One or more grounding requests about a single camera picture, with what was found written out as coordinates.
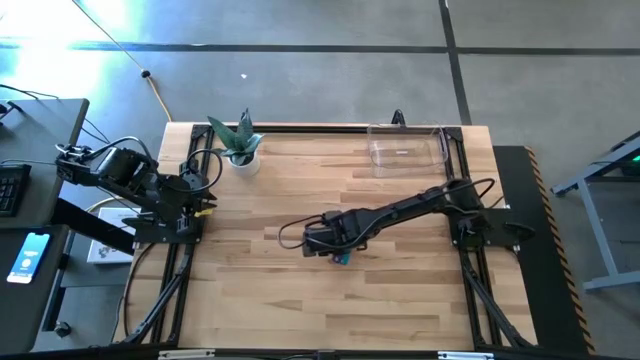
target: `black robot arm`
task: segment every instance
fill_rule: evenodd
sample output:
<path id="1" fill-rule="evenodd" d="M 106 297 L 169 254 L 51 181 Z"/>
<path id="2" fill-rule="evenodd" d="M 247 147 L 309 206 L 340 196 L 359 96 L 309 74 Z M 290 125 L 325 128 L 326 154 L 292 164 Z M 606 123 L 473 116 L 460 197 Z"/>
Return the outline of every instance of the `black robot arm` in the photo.
<path id="1" fill-rule="evenodd" d="M 328 211 L 320 220 L 308 223 L 303 234 L 304 256 L 341 255 L 351 249 L 364 250 L 367 241 L 389 226 L 399 224 L 419 216 L 442 213 L 454 216 L 464 215 L 472 226 L 486 226 L 478 210 L 482 202 L 475 185 L 489 182 L 484 179 L 471 182 L 467 179 L 451 180 L 442 186 L 435 186 L 418 195 L 382 206 L 377 209 L 351 209 L 346 212 Z"/>
<path id="2" fill-rule="evenodd" d="M 115 145 L 137 141 L 144 154 Z M 139 205 L 142 213 L 123 222 L 136 229 L 139 242 L 195 242 L 198 212 L 215 206 L 215 196 L 197 169 L 197 160 L 189 156 L 180 165 L 179 174 L 161 174 L 158 163 L 137 138 L 125 137 L 100 149 L 86 146 L 57 146 L 60 178 L 72 184 L 98 187 Z"/>

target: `yellow and black warning tape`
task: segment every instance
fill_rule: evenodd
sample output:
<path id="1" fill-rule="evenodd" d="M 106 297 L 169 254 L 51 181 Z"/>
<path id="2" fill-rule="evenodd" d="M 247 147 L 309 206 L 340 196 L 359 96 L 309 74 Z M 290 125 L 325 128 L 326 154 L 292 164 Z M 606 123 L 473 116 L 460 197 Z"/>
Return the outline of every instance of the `yellow and black warning tape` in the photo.
<path id="1" fill-rule="evenodd" d="M 578 291 L 576 289 L 575 282 L 573 281 L 571 270 L 569 270 L 569 263 L 567 262 L 567 256 L 565 255 L 565 252 L 564 252 L 564 246 L 562 245 L 560 232 L 558 231 L 558 224 L 556 223 L 556 219 L 553 216 L 551 203 L 549 202 L 549 197 L 547 196 L 547 187 L 544 185 L 544 182 L 542 181 L 542 175 L 540 174 L 540 169 L 538 168 L 538 161 L 536 160 L 536 155 L 533 153 L 533 150 L 530 147 L 525 147 L 525 149 L 527 149 L 527 152 L 529 152 L 529 159 L 531 160 L 533 175 L 536 178 L 536 182 L 538 183 L 540 196 L 542 197 L 542 202 L 544 203 L 544 210 L 547 213 L 547 220 L 549 221 L 549 227 L 551 229 L 551 233 L 553 234 L 553 241 L 556 244 L 556 250 L 558 251 L 558 255 L 560 256 L 560 264 L 564 269 L 564 277 L 565 277 L 565 280 L 567 281 L 567 287 L 569 288 L 569 292 L 571 293 L 571 300 L 573 301 L 576 315 L 578 316 L 578 323 L 582 328 L 583 337 L 585 342 L 587 343 L 587 351 L 589 352 L 589 354 L 594 355 L 596 353 L 596 349 L 595 349 L 595 346 L 593 345 L 593 341 L 591 340 L 591 333 L 589 333 L 589 329 L 587 327 L 587 318 L 584 315 L 584 311 L 582 309 L 582 303 L 580 302 L 580 298 L 578 297 Z"/>

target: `smartphone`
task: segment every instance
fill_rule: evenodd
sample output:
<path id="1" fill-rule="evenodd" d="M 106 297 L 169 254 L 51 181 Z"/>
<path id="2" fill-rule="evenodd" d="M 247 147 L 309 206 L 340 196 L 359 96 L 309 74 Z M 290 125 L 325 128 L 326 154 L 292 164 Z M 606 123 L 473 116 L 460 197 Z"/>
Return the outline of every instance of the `smartphone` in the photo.
<path id="1" fill-rule="evenodd" d="M 17 284 L 28 284 L 38 270 L 40 259 L 49 243 L 49 234 L 29 233 L 22 244 L 16 262 L 13 263 L 7 281 Z"/>

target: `concrete floor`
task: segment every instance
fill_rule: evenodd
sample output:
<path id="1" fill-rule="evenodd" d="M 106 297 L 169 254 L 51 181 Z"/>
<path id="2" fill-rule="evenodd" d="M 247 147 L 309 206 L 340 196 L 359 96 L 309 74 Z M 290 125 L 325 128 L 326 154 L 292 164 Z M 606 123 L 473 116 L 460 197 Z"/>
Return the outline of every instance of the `concrete floor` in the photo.
<path id="1" fill-rule="evenodd" d="M 153 44 L 444 46 L 437 0 L 84 0 L 120 41 Z M 633 0 L 449 0 L 458 46 L 637 48 Z M 125 54 L 73 51 L 107 41 L 70 2 L 0 5 L 0 82 L 60 97 L 86 97 L 88 118 L 110 138 L 135 135 L 157 153 L 166 116 Z M 460 124 L 446 54 L 133 52 L 151 70 L 174 119 L 387 122 L 402 108 L 410 123 Z M 528 145 L 551 186 L 638 130 L 638 56 L 461 55 L 473 124 L 498 145 Z M 0 90 L 0 98 L 22 98 Z M 82 135 L 81 142 L 97 145 Z M 65 186 L 87 206 L 104 194 Z M 582 202 L 552 199 L 577 285 L 605 274 Z M 633 262 L 626 262 L 633 268 Z M 36 349 L 108 343 L 119 288 L 70 292 L 63 317 L 79 329 L 43 335 Z M 598 353 L 638 358 L 640 286 L 582 294 Z"/>

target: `wooden table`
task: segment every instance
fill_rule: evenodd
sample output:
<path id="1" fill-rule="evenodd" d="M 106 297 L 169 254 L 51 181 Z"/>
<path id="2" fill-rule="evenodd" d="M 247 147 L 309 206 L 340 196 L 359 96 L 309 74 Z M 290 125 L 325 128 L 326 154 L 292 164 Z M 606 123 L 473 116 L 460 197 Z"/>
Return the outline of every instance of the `wooden table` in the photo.
<path id="1" fill-rule="evenodd" d="M 161 172 L 177 173 L 192 126 L 167 124 Z M 491 204 L 502 190 L 489 130 L 464 126 L 462 132 L 472 178 L 498 180 L 483 198 Z M 216 140 L 214 147 L 219 146 Z M 299 249 L 282 249 L 276 241 L 279 227 L 290 221 L 327 210 L 378 207 L 441 185 L 443 167 L 428 175 L 375 178 L 363 134 L 269 133 L 259 155 L 262 167 L 256 176 L 238 178 L 225 168 L 212 189 L 218 208 L 196 247 L 180 347 L 472 348 L 460 261 L 443 215 L 383 230 L 347 266 L 303 258 Z M 218 165 L 211 164 L 209 174 L 215 174 Z M 293 244 L 301 233 L 301 226 L 292 227 L 284 238 Z M 130 328 L 156 300 L 166 252 L 167 246 L 157 245 L 135 276 Z M 489 248 L 487 259 L 497 303 L 535 342 L 516 257 Z M 489 339 L 486 312 L 483 307 L 478 311 Z M 164 334 L 172 314 L 170 304 Z M 121 329 L 118 334 L 116 339 L 122 338 Z"/>

